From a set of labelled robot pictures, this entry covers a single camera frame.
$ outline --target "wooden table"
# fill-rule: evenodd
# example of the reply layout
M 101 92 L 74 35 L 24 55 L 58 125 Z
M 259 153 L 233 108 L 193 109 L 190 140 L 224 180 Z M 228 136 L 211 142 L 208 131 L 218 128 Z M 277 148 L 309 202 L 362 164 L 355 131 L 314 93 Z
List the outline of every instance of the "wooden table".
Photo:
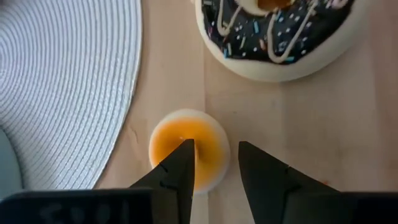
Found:
M 135 97 L 98 187 L 127 187 L 150 171 L 152 129 L 180 108 L 225 128 L 231 166 L 194 198 L 193 223 L 253 223 L 239 176 L 238 142 L 249 141 L 339 190 L 398 189 L 398 1 L 377 0 L 363 36 L 306 78 L 259 83 L 224 68 L 204 46 L 188 0 L 145 0 Z

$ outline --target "white woven placemat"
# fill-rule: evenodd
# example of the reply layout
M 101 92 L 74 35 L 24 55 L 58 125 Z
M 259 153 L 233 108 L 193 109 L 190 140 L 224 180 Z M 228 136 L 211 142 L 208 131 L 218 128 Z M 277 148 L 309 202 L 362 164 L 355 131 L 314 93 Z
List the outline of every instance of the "white woven placemat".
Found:
M 94 186 L 134 92 L 141 19 L 140 0 L 0 0 L 0 128 L 25 188 Z

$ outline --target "black plastic part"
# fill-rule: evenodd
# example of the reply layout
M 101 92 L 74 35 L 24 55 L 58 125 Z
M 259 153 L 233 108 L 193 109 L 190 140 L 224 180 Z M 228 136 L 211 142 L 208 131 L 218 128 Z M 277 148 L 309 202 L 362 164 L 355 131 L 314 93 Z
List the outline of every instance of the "black plastic part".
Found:
M 254 221 L 280 224 L 292 192 L 337 192 L 248 142 L 239 143 L 239 168 Z
M 398 223 L 397 193 L 339 192 L 248 142 L 239 166 L 256 224 Z
M 0 223 L 190 223 L 195 151 L 184 141 L 129 189 L 25 192 L 0 203 Z

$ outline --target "white icing drizzle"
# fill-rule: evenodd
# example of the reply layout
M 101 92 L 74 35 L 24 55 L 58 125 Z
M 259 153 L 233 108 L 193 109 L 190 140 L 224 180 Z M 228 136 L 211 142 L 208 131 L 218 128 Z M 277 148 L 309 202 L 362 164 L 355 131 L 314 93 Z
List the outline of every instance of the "white icing drizzle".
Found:
M 229 24 L 224 28 L 223 27 L 223 11 L 224 11 L 224 0 L 220 0 L 220 9 L 218 11 L 218 17 L 217 17 L 217 30 L 220 35 L 223 37 L 227 36 L 231 30 L 232 25 L 234 24 L 234 21 L 236 19 L 236 16 L 238 16 L 239 11 L 242 9 L 242 6 L 239 6 L 234 14 L 232 15 L 232 18 L 229 22 Z
M 287 57 L 290 54 L 290 51 L 294 47 L 294 44 L 296 43 L 296 41 L 299 38 L 300 34 L 303 32 L 304 27 L 305 27 L 307 21 L 309 20 L 309 18 L 311 16 L 311 13 L 315 10 L 315 7 L 317 5 L 318 5 L 318 0 L 314 0 L 312 2 L 312 5 L 311 5 L 310 9 L 307 12 L 307 15 L 305 16 L 303 22 L 301 23 L 300 27 L 298 28 L 298 31 L 296 32 L 296 34 L 294 35 L 294 37 L 292 38 L 292 40 L 288 44 L 285 52 L 280 57 L 276 56 L 275 53 L 274 53 L 274 44 L 273 44 L 273 38 L 272 38 L 272 28 L 274 28 L 276 15 L 275 14 L 272 15 L 271 20 L 269 21 L 269 25 L 268 25 L 267 36 L 269 37 L 268 38 L 268 56 L 273 62 L 282 63 L 282 62 L 284 62 L 287 59 Z

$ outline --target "toy donut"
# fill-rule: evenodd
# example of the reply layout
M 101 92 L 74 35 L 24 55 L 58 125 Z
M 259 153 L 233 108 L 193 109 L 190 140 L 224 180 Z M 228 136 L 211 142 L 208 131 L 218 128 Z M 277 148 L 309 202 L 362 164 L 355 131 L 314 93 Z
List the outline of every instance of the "toy donut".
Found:
M 195 0 L 206 46 L 246 78 L 283 82 L 328 65 L 353 43 L 368 0 Z
M 153 130 L 149 160 L 157 166 L 184 140 L 195 142 L 194 193 L 206 193 L 223 179 L 231 157 L 229 143 L 220 124 L 196 110 L 178 110 L 167 115 Z

